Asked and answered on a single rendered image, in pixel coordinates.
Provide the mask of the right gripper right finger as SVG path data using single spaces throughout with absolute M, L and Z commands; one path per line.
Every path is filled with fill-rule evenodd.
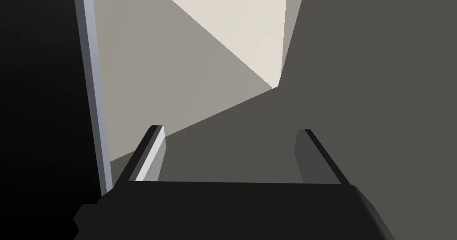
M 348 185 L 329 153 L 310 129 L 298 131 L 294 145 L 294 155 L 301 178 L 306 184 L 342 184 Z

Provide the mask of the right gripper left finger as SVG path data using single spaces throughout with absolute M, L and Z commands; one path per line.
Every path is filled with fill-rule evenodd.
M 162 125 L 150 126 L 119 175 L 115 187 L 129 181 L 144 181 L 164 143 L 164 127 Z

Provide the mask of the dark door leaf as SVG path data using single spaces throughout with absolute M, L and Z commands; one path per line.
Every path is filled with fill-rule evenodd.
M 74 240 L 110 188 L 84 0 L 0 0 L 0 240 Z

